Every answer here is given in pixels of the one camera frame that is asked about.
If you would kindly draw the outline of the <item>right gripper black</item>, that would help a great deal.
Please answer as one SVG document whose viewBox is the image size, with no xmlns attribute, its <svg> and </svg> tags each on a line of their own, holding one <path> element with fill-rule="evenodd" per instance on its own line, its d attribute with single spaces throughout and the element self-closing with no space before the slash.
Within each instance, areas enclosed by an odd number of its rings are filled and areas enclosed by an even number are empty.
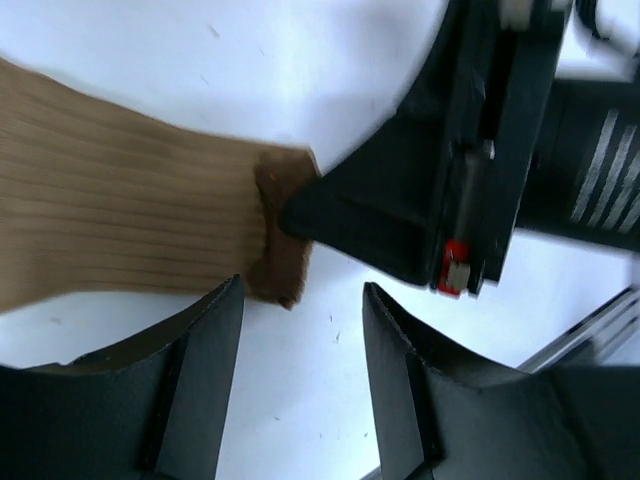
<svg viewBox="0 0 640 480">
<path fill-rule="evenodd" d="M 639 81 L 560 79 L 567 25 L 639 72 L 595 1 L 452 1 L 441 290 L 500 279 L 513 232 L 639 249 Z"/>
</svg>

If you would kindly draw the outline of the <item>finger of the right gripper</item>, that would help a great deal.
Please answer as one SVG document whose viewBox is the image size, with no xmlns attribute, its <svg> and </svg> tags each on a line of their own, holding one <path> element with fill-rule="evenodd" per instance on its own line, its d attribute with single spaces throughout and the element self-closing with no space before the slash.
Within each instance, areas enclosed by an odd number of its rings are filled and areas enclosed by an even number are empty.
<svg viewBox="0 0 640 480">
<path fill-rule="evenodd" d="M 320 179 L 286 201 L 279 222 L 413 285 L 430 283 L 437 163 L 473 1 L 449 2 L 422 68 L 395 112 Z"/>
</svg>

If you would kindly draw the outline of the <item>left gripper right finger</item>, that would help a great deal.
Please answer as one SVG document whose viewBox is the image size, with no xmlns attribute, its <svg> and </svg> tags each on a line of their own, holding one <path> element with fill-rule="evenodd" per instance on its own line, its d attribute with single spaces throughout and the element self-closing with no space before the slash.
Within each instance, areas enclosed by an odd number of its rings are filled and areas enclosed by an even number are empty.
<svg viewBox="0 0 640 480">
<path fill-rule="evenodd" d="M 385 479 L 635 479 L 639 369 L 525 373 L 412 316 L 374 283 L 363 331 Z"/>
</svg>

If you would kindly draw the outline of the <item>brown sock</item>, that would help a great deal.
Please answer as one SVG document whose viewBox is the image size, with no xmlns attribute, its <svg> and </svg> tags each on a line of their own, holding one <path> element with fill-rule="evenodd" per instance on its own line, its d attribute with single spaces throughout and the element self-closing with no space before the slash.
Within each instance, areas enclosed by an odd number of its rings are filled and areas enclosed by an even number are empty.
<svg viewBox="0 0 640 480">
<path fill-rule="evenodd" d="M 308 149 L 181 129 L 3 62 L 1 307 L 201 295 L 237 275 L 291 308 L 312 244 L 278 217 L 318 176 Z"/>
</svg>

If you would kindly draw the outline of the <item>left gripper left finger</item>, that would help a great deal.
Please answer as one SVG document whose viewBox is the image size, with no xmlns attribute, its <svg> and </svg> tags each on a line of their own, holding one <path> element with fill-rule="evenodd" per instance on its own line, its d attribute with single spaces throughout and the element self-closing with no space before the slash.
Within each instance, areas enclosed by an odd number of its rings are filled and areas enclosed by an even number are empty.
<svg viewBox="0 0 640 480">
<path fill-rule="evenodd" d="M 1 371 L 5 479 L 212 479 L 241 332 L 232 277 L 67 365 Z"/>
</svg>

